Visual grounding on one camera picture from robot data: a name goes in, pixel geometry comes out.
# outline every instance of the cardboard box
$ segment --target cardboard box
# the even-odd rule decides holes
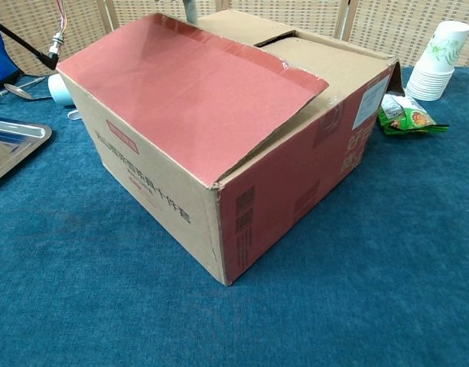
[[[231,284],[360,163],[396,62],[222,11],[148,16],[58,71],[106,169]]]

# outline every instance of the white object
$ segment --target white object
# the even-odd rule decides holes
[[[454,74],[468,35],[469,24],[459,21],[440,23],[409,77],[406,95],[422,101],[439,99]]]
[[[61,106],[74,105],[73,99],[59,74],[49,76],[49,92],[54,102]]]
[[[406,95],[422,101],[435,101],[445,91],[453,73],[454,70],[449,73],[430,73],[416,65],[405,88]]]
[[[469,24],[460,21],[443,21],[436,28],[416,65],[431,73],[451,72],[468,35]]]
[[[375,86],[371,86],[362,97],[360,102],[360,107],[358,108],[357,116],[355,121],[353,121],[353,128],[357,128],[362,125],[362,123],[367,120],[375,111],[379,108],[380,101],[382,101],[382,96],[386,92],[387,83],[389,82],[390,75],[386,78],[380,80]]]
[[[71,121],[80,120],[81,114],[77,109],[74,109],[73,111],[67,113],[67,118]]]

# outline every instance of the white cup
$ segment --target white cup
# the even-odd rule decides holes
[[[421,87],[421,86],[416,86],[413,83],[408,83],[407,85],[408,88],[413,89],[417,92],[422,92],[422,93],[437,93],[441,92],[443,90],[443,87],[441,88],[429,88],[429,87]]]
[[[417,86],[415,86],[414,84],[408,84],[406,86],[407,89],[410,89],[412,90],[413,92],[416,92],[416,93],[421,93],[421,94],[429,94],[429,95],[435,95],[435,94],[438,94],[438,93],[441,93],[443,91],[443,88],[438,88],[438,89],[423,89],[423,88],[419,88]]]
[[[409,78],[409,82],[411,82],[412,84],[415,84],[416,86],[439,87],[448,83],[450,78],[451,78],[451,75],[443,80],[430,80],[430,79],[423,78],[420,75],[416,74],[416,75],[413,75],[412,78]]]
[[[435,101],[441,97],[443,90],[439,93],[420,93],[411,88],[405,88],[405,94],[411,96],[412,98],[419,99],[420,101]]]
[[[468,35],[469,24],[460,21],[443,21],[436,28],[416,66],[419,65],[428,72],[452,71]]]
[[[454,73],[454,69],[447,73],[433,73],[427,70],[424,70],[419,63],[416,64],[415,68],[413,69],[413,74],[419,75],[423,78],[429,79],[429,80],[443,80],[447,79]]]
[[[54,102],[61,106],[74,105],[73,99],[64,84],[63,78],[59,74],[49,76],[49,92]]]

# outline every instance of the stainless steel tray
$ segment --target stainless steel tray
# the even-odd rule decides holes
[[[51,135],[52,130],[46,125],[0,118],[0,178]]]

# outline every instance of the snack bag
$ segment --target snack bag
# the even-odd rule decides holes
[[[410,132],[446,132],[412,97],[386,94],[379,109],[380,128],[388,135]]]

